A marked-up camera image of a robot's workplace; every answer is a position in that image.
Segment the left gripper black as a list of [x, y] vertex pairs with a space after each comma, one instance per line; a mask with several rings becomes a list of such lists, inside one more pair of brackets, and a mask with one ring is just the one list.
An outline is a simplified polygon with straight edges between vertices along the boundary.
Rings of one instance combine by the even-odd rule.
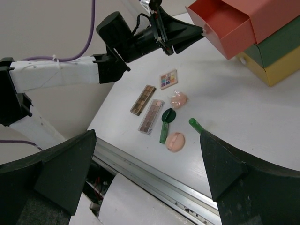
[[[145, 17], [149, 25], [137, 32], [141, 17]], [[151, 10], [150, 15], [140, 13], [132, 31], [132, 42], [141, 56], [159, 48], [169, 56], [174, 52], [179, 54], [203, 38], [202, 27], [175, 19], [167, 14], [162, 7]]]

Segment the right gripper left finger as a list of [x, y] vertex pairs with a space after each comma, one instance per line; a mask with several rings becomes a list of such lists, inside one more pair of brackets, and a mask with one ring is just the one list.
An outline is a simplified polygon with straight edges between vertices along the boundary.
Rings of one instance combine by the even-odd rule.
[[96, 146], [88, 130], [0, 166], [2, 225], [67, 225], [75, 215]]

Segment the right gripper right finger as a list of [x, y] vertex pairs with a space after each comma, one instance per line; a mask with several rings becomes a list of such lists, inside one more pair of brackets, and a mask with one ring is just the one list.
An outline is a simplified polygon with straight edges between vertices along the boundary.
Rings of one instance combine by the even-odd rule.
[[203, 162], [224, 225], [298, 225], [300, 173], [233, 147], [204, 130]]

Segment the dark green lipstick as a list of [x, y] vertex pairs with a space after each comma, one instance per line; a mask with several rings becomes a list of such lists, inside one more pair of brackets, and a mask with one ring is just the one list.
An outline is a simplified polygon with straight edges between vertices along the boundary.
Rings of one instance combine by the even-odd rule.
[[202, 127], [202, 125], [200, 125], [200, 123], [195, 119], [195, 118], [190, 118], [189, 119], [189, 124], [194, 128], [194, 130], [201, 134], [202, 131], [204, 130], [204, 128]]

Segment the light green tube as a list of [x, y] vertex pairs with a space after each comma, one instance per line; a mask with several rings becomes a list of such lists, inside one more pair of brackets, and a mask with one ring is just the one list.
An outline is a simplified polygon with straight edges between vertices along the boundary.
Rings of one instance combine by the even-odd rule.
[[162, 129], [161, 129], [160, 139], [159, 139], [159, 142], [162, 144], [165, 144], [166, 142], [166, 139], [168, 137], [168, 129], [169, 129], [169, 123], [164, 121], [162, 124]]

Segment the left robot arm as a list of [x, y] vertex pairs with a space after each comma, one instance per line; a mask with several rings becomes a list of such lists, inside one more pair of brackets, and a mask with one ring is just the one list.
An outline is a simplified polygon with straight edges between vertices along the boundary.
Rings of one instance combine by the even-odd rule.
[[128, 63], [157, 49], [167, 55], [180, 53], [203, 38], [203, 29], [173, 18], [160, 6], [147, 16], [149, 26], [131, 30], [120, 12], [108, 15], [99, 25], [91, 24], [104, 41], [106, 53], [75, 59], [34, 57], [0, 62], [0, 122], [22, 133], [37, 147], [47, 149], [64, 137], [44, 120], [27, 92], [35, 89], [80, 83], [114, 83], [130, 71]]

